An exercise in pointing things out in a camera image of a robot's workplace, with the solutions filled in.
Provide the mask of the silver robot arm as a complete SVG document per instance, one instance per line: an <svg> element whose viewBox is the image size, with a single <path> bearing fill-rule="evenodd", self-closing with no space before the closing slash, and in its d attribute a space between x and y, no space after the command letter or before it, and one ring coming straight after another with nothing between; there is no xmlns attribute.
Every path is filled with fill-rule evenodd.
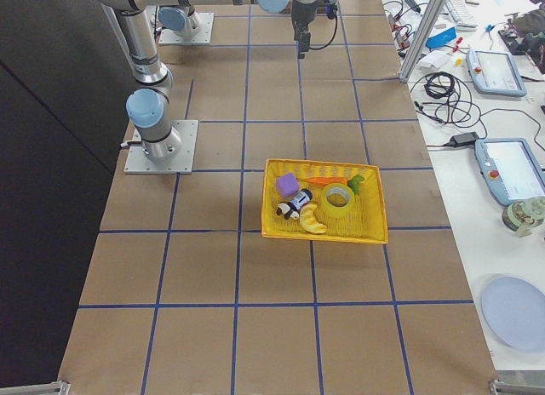
<svg viewBox="0 0 545 395"><path fill-rule="evenodd" d="M158 20L164 30L172 31L186 40L200 31L200 20L193 6L160 6Z"/></svg>
<svg viewBox="0 0 545 395"><path fill-rule="evenodd" d="M135 127L135 137L121 148L128 150L124 171L132 175L189 174L192 171L198 121L171 120L169 94L173 75L160 60L155 34L146 8L156 7L159 22L175 35L192 39L207 27L197 15L198 5L256 4L271 14L290 10L297 56L312 50L309 26L323 10L336 17L338 0L97 0L131 66L139 88L126 100L126 111Z"/></svg>

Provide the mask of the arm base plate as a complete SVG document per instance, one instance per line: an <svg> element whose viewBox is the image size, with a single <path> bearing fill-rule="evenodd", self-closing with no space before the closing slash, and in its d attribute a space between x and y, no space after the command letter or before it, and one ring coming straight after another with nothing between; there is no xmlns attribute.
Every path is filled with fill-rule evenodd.
<svg viewBox="0 0 545 395"><path fill-rule="evenodd" d="M164 140L144 141L135 130L123 172L127 175L170 175L192 173L198 138L198 120L170 120L171 130Z"/></svg>
<svg viewBox="0 0 545 395"><path fill-rule="evenodd" d="M183 29L175 31L166 26L161 31L158 43L162 46L204 46L210 45L214 24L214 13L195 12L186 19Z"/></svg>

